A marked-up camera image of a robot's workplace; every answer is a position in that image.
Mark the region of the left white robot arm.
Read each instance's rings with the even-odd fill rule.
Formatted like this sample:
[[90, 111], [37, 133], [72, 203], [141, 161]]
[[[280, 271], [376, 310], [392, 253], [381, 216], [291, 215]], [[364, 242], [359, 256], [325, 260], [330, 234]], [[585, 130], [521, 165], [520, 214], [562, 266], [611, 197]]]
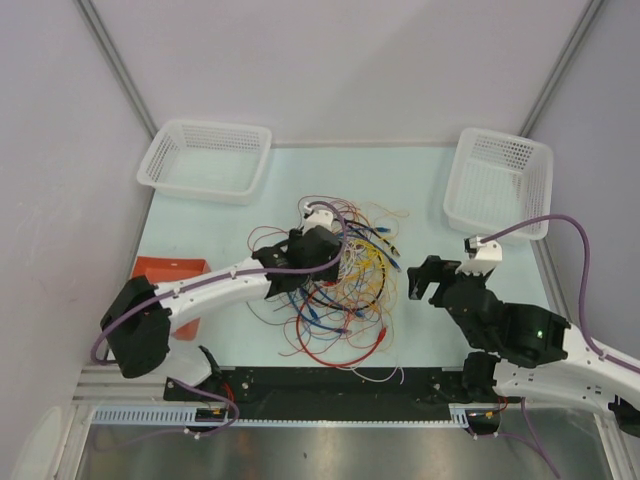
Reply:
[[103, 316], [103, 338], [124, 378], [163, 375], [210, 399], [221, 387], [212, 355], [201, 345], [173, 344], [171, 335], [215, 310], [291, 293], [314, 277], [334, 281], [344, 250], [336, 234], [315, 226], [215, 272], [157, 284], [135, 277]]

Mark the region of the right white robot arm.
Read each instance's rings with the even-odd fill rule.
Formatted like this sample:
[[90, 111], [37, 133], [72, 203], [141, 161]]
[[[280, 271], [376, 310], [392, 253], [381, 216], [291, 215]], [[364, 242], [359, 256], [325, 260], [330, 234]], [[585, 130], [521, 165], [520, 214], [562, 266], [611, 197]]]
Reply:
[[463, 366], [463, 393], [476, 402], [518, 397], [582, 408], [638, 436], [638, 380], [600, 357], [564, 317], [499, 300], [486, 286], [499, 263], [430, 255], [407, 271], [409, 298], [422, 299], [435, 284], [429, 304], [452, 318], [472, 349]]

